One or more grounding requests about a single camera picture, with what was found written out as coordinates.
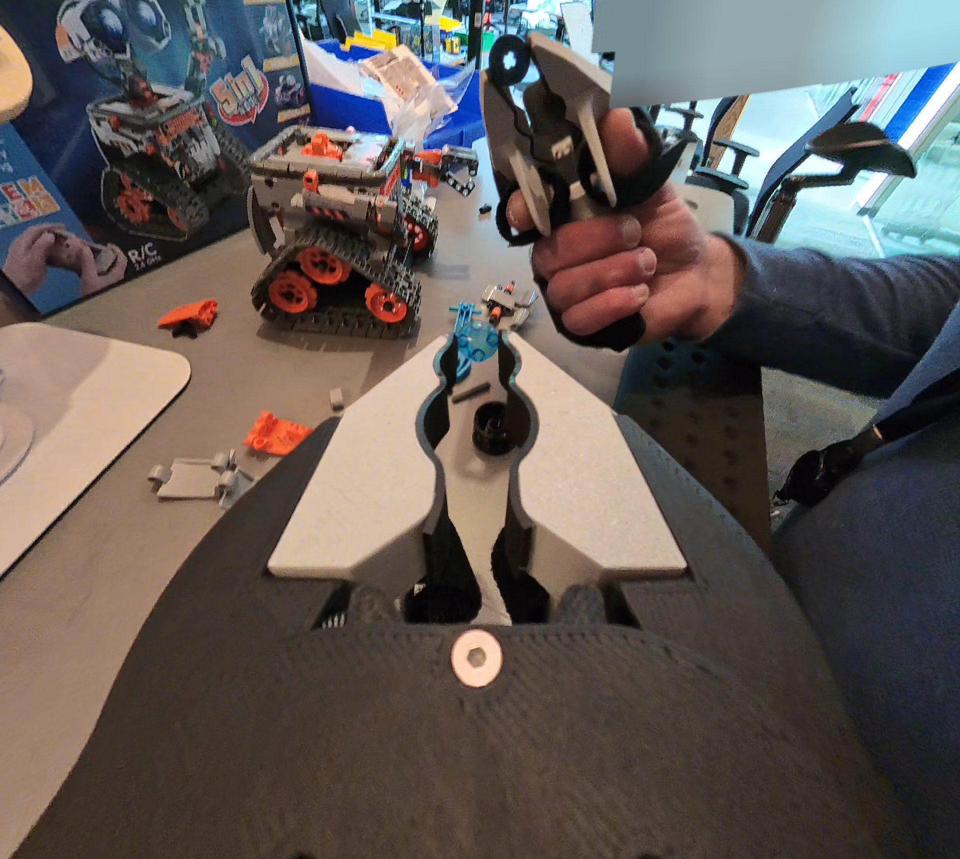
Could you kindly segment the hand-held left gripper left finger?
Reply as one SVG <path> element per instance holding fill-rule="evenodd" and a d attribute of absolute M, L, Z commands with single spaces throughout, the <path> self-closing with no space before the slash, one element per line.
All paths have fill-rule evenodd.
<path fill-rule="evenodd" d="M 474 620 L 482 594 L 436 455 L 457 365 L 456 337 L 437 338 L 346 408 L 270 555 L 272 576 L 407 597 L 415 622 Z"/>

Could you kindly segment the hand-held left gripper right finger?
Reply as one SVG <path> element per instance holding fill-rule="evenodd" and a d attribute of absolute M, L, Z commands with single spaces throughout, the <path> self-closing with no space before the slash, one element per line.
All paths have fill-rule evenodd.
<path fill-rule="evenodd" d="M 510 445 L 491 571 L 512 623 L 546 622 L 574 587 L 676 580 L 688 562 L 610 406 L 529 342 L 501 333 Z"/>

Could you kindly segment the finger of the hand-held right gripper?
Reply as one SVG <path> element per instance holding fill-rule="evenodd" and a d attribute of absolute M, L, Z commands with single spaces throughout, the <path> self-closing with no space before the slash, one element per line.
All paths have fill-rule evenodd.
<path fill-rule="evenodd" d="M 607 114 L 613 87 L 609 72 L 542 33 L 531 33 L 527 42 L 540 80 L 561 102 L 567 121 L 580 125 L 584 116 L 597 122 Z"/>
<path fill-rule="evenodd" d="M 480 73 L 480 106 L 499 196 L 498 230 L 501 234 L 518 234 L 507 219 L 507 207 L 513 193 L 519 191 L 534 224 L 525 234 L 550 234 L 552 193 L 547 192 L 546 180 L 534 160 L 525 112 L 514 104 L 509 88 L 495 83 L 492 72 Z"/>

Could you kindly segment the black round brick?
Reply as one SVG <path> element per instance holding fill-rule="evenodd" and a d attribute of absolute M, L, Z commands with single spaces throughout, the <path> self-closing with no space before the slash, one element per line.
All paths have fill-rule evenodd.
<path fill-rule="evenodd" d="M 532 52 L 527 39 L 503 34 L 496 38 L 489 50 L 486 72 L 494 85 L 510 89 L 526 78 L 531 62 Z"/>

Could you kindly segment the black spoked wheel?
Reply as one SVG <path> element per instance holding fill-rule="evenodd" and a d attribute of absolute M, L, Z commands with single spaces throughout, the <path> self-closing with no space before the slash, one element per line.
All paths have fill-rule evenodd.
<path fill-rule="evenodd" d="M 490 400 L 475 409 L 471 438 L 476 450 L 488 457 L 504 456 L 515 448 L 504 402 Z"/>

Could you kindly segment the grey panel hinge assembly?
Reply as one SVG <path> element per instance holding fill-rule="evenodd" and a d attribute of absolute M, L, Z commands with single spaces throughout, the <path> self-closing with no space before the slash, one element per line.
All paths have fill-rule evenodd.
<path fill-rule="evenodd" d="M 526 289 L 517 291 L 515 286 L 513 294 L 504 291 L 504 285 L 489 285 L 483 291 L 481 303 L 486 308 L 486 322 L 495 328 L 519 329 L 529 319 L 531 309 L 539 298 L 536 289 Z M 502 317 L 498 323 L 491 323 L 489 320 L 489 308 L 498 304 L 502 307 Z"/>

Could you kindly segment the blue plastic separator tool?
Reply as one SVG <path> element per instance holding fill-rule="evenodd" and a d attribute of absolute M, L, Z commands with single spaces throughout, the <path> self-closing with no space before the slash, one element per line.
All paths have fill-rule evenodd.
<path fill-rule="evenodd" d="M 454 330 L 457 325 L 460 325 L 464 322 L 468 323 L 470 321 L 485 321 L 485 319 L 481 315 L 482 313 L 481 308 L 478 306 L 475 306 L 472 303 L 461 302 L 456 307 L 450 306 L 449 311 L 456 313 L 456 318 L 455 318 L 454 327 L 453 327 L 454 335 L 455 335 Z M 474 362 L 468 362 L 466 360 L 461 359 L 458 354 L 457 370 L 456 370 L 458 383 L 468 378 L 468 376 L 472 371 L 473 364 Z"/>

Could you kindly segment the blue transparent dome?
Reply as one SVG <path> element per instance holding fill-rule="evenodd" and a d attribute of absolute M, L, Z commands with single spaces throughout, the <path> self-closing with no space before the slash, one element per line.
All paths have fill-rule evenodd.
<path fill-rule="evenodd" d="M 498 329 L 486 320 L 462 322 L 454 330 L 458 354 L 469 363 L 486 361 L 498 353 Z"/>

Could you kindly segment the person's right forearm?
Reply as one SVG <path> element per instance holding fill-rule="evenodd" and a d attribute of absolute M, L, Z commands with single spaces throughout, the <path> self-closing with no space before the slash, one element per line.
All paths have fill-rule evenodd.
<path fill-rule="evenodd" d="M 708 347 L 894 406 L 958 369 L 957 258 L 729 243 L 742 279 Z"/>

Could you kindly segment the person's right hand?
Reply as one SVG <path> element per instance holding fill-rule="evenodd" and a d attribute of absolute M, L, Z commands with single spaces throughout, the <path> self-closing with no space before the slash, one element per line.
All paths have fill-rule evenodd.
<path fill-rule="evenodd" d="M 651 341 L 703 341 L 732 317 L 745 257 L 708 233 L 666 182 L 622 214 L 580 219 L 538 240 L 531 265 L 548 308 L 585 338 L 641 314 Z"/>

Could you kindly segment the orange sloped panel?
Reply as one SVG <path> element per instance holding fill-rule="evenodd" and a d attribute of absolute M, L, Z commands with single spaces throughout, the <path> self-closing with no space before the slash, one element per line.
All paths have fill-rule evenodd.
<path fill-rule="evenodd" d="M 307 439 L 312 427 L 280 418 L 263 410 L 246 433 L 243 445 L 270 456 L 286 456 Z"/>

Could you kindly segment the clear plastic bag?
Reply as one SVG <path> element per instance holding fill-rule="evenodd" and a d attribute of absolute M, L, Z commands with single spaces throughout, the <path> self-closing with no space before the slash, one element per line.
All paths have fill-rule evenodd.
<path fill-rule="evenodd" d="M 458 105 L 429 71 L 430 66 L 406 46 L 378 50 L 378 55 L 359 63 L 364 76 L 377 81 L 388 97 L 402 103 L 387 134 L 414 142 L 420 148 L 438 149 L 425 146 L 426 133 L 434 121 L 453 112 Z"/>

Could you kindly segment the black dimpled pad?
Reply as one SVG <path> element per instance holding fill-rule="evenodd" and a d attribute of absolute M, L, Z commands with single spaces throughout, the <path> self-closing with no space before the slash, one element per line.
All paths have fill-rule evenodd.
<path fill-rule="evenodd" d="M 614 408 L 633 419 L 768 554 L 771 520 L 762 370 L 667 339 L 630 350 Z"/>

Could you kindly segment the grey orange toy tracked robot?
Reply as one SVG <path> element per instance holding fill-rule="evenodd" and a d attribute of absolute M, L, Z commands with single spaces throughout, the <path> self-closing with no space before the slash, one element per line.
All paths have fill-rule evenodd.
<path fill-rule="evenodd" d="M 250 158 L 248 224 L 270 262 L 251 289 L 276 328 L 401 339 L 422 304 L 416 265 L 439 219 L 416 183 L 474 191 L 470 147 L 416 148 L 401 137 L 292 124 Z"/>

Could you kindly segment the orange curved piece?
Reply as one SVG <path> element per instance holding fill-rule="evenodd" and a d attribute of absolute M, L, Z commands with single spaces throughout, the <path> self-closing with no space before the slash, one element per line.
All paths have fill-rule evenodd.
<path fill-rule="evenodd" d="M 157 327 L 165 329 L 175 338 L 198 338 L 213 325 L 219 311 L 219 303 L 213 298 L 184 304 L 164 313 Z"/>

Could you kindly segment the white book stand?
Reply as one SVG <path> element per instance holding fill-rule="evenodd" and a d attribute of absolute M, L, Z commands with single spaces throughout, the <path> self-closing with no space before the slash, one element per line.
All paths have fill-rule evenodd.
<path fill-rule="evenodd" d="M 184 390 L 182 354 L 23 321 L 2 325 L 1 573 Z"/>

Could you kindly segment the black office chair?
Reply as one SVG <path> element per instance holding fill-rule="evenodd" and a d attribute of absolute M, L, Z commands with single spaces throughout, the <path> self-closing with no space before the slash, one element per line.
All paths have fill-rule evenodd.
<path fill-rule="evenodd" d="M 798 196 L 807 189 L 852 185 L 862 172 L 914 179 L 916 160 L 870 121 L 855 118 L 857 89 L 848 85 L 822 117 L 774 160 L 759 186 L 749 217 L 737 235 L 772 244 L 782 232 Z M 799 174 L 810 157 L 839 165 L 834 173 Z"/>

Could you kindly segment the blue kit box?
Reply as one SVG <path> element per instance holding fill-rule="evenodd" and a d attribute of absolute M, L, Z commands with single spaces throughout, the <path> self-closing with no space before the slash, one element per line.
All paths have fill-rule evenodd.
<path fill-rule="evenodd" d="M 2 291 L 51 314 L 246 229 L 255 150 L 312 109 L 291 0 L 1 0 Z"/>

